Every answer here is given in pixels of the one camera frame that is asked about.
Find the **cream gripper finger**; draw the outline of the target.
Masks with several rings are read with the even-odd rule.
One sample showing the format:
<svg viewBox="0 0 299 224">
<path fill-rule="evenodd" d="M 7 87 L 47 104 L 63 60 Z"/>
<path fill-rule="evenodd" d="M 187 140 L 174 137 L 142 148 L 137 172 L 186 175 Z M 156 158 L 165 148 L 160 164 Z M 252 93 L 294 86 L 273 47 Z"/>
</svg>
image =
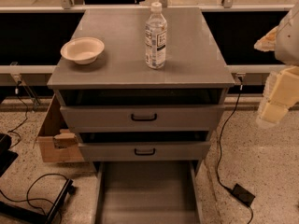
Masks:
<svg viewBox="0 0 299 224">
<path fill-rule="evenodd" d="M 265 82 L 256 123 L 263 129 L 272 128 L 298 102 L 299 67 L 287 66 L 279 72 L 271 72 Z"/>
<path fill-rule="evenodd" d="M 276 46 L 277 31 L 277 27 L 271 29 L 266 35 L 264 35 L 254 44 L 254 48 L 263 52 L 274 51 Z"/>
</svg>

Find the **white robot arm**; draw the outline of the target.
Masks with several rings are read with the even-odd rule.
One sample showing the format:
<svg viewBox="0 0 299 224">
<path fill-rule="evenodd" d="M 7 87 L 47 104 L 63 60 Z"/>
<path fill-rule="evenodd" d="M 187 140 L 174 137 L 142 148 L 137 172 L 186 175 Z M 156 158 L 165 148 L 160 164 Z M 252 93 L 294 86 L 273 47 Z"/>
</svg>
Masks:
<svg viewBox="0 0 299 224">
<path fill-rule="evenodd" d="M 254 48 L 274 51 L 275 58 L 286 64 L 284 69 L 272 71 L 268 76 L 258 108 L 257 124 L 272 128 L 299 102 L 299 4 L 259 39 Z"/>
</svg>

